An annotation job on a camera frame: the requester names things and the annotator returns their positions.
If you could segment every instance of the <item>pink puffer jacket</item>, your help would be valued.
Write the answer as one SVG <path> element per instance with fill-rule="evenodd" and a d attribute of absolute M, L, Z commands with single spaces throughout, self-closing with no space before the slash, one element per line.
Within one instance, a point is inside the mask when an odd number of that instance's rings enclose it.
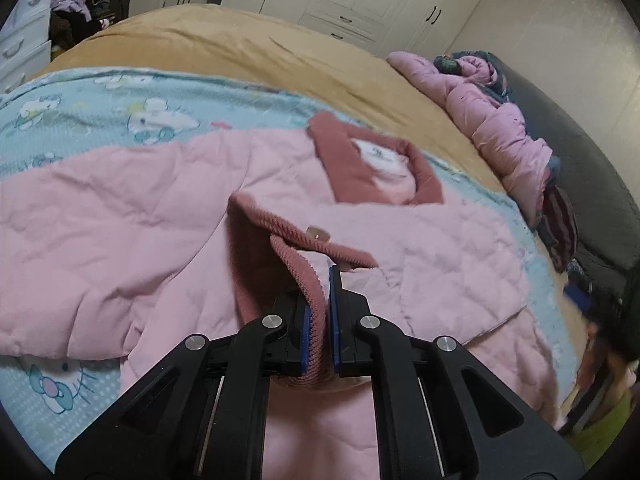
<path fill-rule="evenodd" d="M 375 480 L 369 383 L 336 378 L 329 268 L 405 334 L 448 334 L 549 422 L 552 354 L 497 212 L 421 152 L 328 112 L 305 130 L 106 147 L 0 183 L 0 354 L 122 357 L 126 390 L 191 333 L 237 332 L 298 286 L 308 373 L 273 384 L 265 480 Z"/>
<path fill-rule="evenodd" d="M 441 74 L 432 63 L 409 52 L 392 52 L 386 60 L 447 111 L 498 175 L 527 224 L 535 227 L 552 151 L 543 139 L 533 140 L 527 135 L 524 117 L 515 104 L 500 104 L 475 85 L 492 81 L 492 67 L 475 56 L 461 57 L 458 63 L 462 76 L 457 76 Z"/>

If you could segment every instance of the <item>dark gray headboard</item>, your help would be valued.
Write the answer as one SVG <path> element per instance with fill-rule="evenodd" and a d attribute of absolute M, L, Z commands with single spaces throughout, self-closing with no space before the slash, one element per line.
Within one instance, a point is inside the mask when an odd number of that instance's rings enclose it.
<path fill-rule="evenodd" d="M 522 110 L 527 132 L 560 157 L 558 186 L 571 199 L 578 227 L 577 259 L 601 285 L 622 293 L 626 271 L 640 258 L 640 210 L 618 172 L 569 115 L 497 57 Z"/>

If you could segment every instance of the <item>blue bedsheet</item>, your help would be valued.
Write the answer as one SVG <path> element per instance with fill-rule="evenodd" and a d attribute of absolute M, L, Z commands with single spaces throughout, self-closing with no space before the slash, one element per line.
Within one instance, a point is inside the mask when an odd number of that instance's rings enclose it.
<path fill-rule="evenodd" d="M 216 129 L 303 128 L 320 110 L 350 120 L 316 100 L 226 78 L 130 68 L 55 72 L 0 98 L 0 178 L 106 145 L 184 142 Z M 572 386 L 577 358 L 546 261 L 517 206 L 425 156 L 443 183 L 496 210 L 510 227 L 531 284 L 529 305 L 552 348 L 563 399 Z M 0 356 L 0 403 L 53 469 L 62 449 L 116 399 L 119 377 L 116 360 Z"/>

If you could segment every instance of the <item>silver screw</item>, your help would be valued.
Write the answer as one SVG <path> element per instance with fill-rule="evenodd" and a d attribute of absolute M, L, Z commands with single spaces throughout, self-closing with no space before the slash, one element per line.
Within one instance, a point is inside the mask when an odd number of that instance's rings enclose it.
<path fill-rule="evenodd" d="M 267 328 L 277 328 L 282 324 L 282 318 L 278 314 L 269 314 L 262 318 L 262 325 Z"/>
<path fill-rule="evenodd" d="M 364 328 L 378 328 L 380 320 L 376 316 L 365 316 L 360 320 L 360 324 Z"/>
<path fill-rule="evenodd" d="M 184 345 L 189 350 L 200 350 L 205 345 L 205 343 L 206 341 L 201 335 L 192 335 L 187 338 L 187 341 L 184 342 Z"/>
<path fill-rule="evenodd" d="M 436 345 L 438 345 L 438 348 L 440 350 L 443 350 L 445 352 L 453 352 L 456 349 L 456 346 L 458 346 L 458 343 L 456 343 L 456 340 L 452 337 L 444 335 L 436 339 Z"/>

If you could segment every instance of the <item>tan blanket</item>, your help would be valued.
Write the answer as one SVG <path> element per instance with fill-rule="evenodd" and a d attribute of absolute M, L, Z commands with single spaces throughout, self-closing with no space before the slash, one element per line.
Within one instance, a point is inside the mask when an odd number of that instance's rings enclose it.
<path fill-rule="evenodd" d="M 488 189 L 504 192 L 446 113 L 384 60 L 291 23 L 214 5 L 169 7 L 96 34 L 57 57 L 46 72 L 87 66 L 144 66 L 298 92 L 408 139 Z M 544 246 L 538 246 L 546 256 Z M 556 274 L 550 262 L 549 271 L 572 342 L 581 355 L 584 324 L 562 296 L 566 277 Z"/>

